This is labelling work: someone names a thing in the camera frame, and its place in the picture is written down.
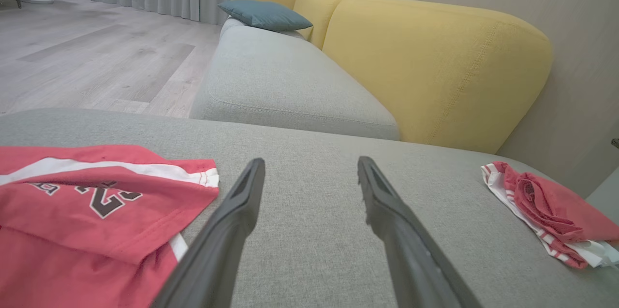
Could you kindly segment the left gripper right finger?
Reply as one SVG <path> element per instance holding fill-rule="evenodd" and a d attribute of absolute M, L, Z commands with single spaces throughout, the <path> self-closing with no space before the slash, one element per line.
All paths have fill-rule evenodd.
<path fill-rule="evenodd" d="M 384 243 L 400 308 L 479 308 L 480 302 L 378 165 L 358 159 L 366 222 Z"/>

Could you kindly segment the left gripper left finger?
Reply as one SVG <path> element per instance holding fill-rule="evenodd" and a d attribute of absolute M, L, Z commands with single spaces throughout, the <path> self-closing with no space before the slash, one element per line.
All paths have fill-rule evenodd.
<path fill-rule="evenodd" d="M 256 227 L 265 161 L 251 160 L 152 302 L 153 308 L 229 308 L 245 241 Z"/>

